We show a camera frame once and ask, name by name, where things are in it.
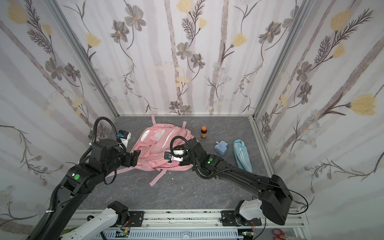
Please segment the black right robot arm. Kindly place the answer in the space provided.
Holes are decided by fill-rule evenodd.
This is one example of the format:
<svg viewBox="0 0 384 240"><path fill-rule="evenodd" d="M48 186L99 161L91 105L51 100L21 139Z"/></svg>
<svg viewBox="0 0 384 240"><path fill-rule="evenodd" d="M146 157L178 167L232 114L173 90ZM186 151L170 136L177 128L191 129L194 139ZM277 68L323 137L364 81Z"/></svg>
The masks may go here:
<svg viewBox="0 0 384 240"><path fill-rule="evenodd" d="M261 176L242 170L217 155L208 154L195 138L187 140L182 136L173 137L170 151L173 157L192 164L200 178L226 180L253 194L261 201L264 217L277 225L283 226L289 215L301 215L309 209L308 200L290 190L281 177ZM293 194L303 198L307 204L305 210L298 213L290 211L294 202Z"/></svg>

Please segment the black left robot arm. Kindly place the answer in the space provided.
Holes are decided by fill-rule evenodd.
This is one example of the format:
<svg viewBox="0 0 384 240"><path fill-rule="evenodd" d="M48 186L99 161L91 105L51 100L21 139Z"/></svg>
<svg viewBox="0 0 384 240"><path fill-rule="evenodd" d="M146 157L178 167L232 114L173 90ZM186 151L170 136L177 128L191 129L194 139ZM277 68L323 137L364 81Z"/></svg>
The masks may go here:
<svg viewBox="0 0 384 240"><path fill-rule="evenodd" d="M115 134L114 139L97 140L100 121L108 122ZM106 177L117 173L121 166L134 167L140 151L127 152L113 122L99 117L94 123L90 147L81 156L79 164L71 167L61 182L54 188L48 209L28 236L29 240L57 240L80 204Z"/></svg>

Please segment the pink student backpack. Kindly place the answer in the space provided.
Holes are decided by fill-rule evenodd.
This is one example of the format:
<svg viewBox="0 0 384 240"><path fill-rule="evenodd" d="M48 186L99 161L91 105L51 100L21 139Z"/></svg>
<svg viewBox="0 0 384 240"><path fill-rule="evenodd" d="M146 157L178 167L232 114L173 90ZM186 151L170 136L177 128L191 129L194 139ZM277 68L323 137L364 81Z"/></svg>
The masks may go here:
<svg viewBox="0 0 384 240"><path fill-rule="evenodd" d="M155 116L152 115L152 123L151 127L143 131L132 148L132 151L141 151L137 165L117 170L118 175L134 169L146 172L159 171L160 173L150 182L150 186L154 186L169 171L183 172L193 167L185 160L174 160L173 156L168 157L167 154L170 153L170 144L174 137L182 136L186 140L194 138L191 131L186 128L187 122L183 122L180 127L157 123Z"/></svg>

